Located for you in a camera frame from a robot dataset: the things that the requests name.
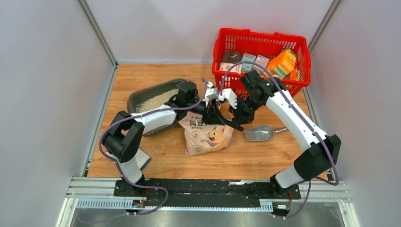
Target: transparent scoop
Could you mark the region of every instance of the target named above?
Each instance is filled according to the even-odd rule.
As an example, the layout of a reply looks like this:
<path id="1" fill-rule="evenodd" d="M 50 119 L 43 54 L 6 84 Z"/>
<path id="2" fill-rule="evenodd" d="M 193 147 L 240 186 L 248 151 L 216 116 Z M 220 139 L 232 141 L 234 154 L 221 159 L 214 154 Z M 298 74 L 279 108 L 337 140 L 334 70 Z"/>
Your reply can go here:
<path id="1" fill-rule="evenodd" d="M 274 131 L 268 125 L 260 125 L 255 128 L 245 130 L 245 138 L 247 141 L 267 141 L 273 138 L 275 133 L 287 130 L 288 128 L 282 128 Z"/>

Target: basket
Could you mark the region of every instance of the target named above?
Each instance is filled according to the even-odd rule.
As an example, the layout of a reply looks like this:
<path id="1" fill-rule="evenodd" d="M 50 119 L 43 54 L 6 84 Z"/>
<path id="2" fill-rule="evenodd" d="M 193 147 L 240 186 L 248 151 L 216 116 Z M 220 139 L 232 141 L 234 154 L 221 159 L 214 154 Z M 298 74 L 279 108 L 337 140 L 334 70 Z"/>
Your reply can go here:
<path id="1" fill-rule="evenodd" d="M 250 53 L 256 56 L 260 54 L 272 59 L 285 48 L 291 49 L 296 54 L 295 68 L 299 72 L 299 80 L 282 79 L 281 81 L 287 86 L 291 96 L 295 96 L 301 88 L 307 87 L 311 83 L 311 56 L 304 37 L 280 33 L 273 35 L 257 33 L 251 32 L 249 29 L 220 29 L 214 45 L 212 64 L 216 86 L 221 86 L 221 81 L 226 73 L 219 70 L 221 59 L 226 51 L 238 51 L 241 54 Z M 244 73 L 230 72 L 224 82 L 224 88 L 231 88 L 237 95 L 247 93 L 240 80 L 243 75 Z"/>

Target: pink bag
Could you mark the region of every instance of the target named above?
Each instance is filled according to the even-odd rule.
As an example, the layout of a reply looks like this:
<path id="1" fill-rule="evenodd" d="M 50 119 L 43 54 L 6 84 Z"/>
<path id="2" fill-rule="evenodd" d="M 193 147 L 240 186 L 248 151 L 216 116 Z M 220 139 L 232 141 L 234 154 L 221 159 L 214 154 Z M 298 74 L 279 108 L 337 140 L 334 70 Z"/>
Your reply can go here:
<path id="1" fill-rule="evenodd" d="M 227 125 L 205 124 L 199 114 L 188 112 L 179 124 L 185 129 L 186 156 L 222 150 L 236 143 L 236 139 L 232 137 L 233 128 Z"/>

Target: gray wall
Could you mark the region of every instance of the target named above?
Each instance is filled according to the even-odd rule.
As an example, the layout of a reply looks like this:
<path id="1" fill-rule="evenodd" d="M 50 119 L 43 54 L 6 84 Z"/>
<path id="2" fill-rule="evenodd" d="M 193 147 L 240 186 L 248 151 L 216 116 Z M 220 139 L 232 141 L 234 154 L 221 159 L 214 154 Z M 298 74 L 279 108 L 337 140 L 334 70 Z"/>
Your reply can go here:
<path id="1" fill-rule="evenodd" d="M 76 1 L 0 1 L 0 226 L 55 225 L 112 71 Z"/>
<path id="2" fill-rule="evenodd" d="M 312 52 L 322 127 L 361 226 L 400 226 L 401 2 L 345 0 Z"/>
<path id="3" fill-rule="evenodd" d="M 315 34 L 332 0 L 87 0 L 117 61 L 212 61 L 222 27 Z"/>

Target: wooden table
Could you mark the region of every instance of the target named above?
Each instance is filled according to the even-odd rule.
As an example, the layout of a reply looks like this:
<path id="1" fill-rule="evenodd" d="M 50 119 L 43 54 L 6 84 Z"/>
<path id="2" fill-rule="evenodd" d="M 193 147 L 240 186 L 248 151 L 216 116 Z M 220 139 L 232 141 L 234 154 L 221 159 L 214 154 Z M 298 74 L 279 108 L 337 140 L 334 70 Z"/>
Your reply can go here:
<path id="1" fill-rule="evenodd" d="M 202 78 L 215 83 L 210 64 L 126 64 L 120 65 L 103 120 L 101 132 L 110 125 L 116 113 L 127 110 L 127 100 L 132 92 L 183 78 L 204 89 Z M 308 113 L 305 98 L 299 92 L 294 100 Z M 228 117 L 227 110 L 222 111 Z M 274 129 L 284 127 L 283 122 L 267 107 L 260 108 L 250 129 L 258 125 Z M 146 178 L 191 179 L 244 179 L 266 180 L 291 165 L 301 149 L 288 131 L 274 135 L 270 141 L 247 142 L 242 132 L 234 131 L 238 143 L 222 151 L 187 157 L 184 154 L 184 129 L 177 126 L 154 137 L 142 137 L 140 148 L 152 157 L 143 170 Z M 96 147 L 90 164 L 89 177 L 120 177 L 113 162 L 106 159 Z"/>

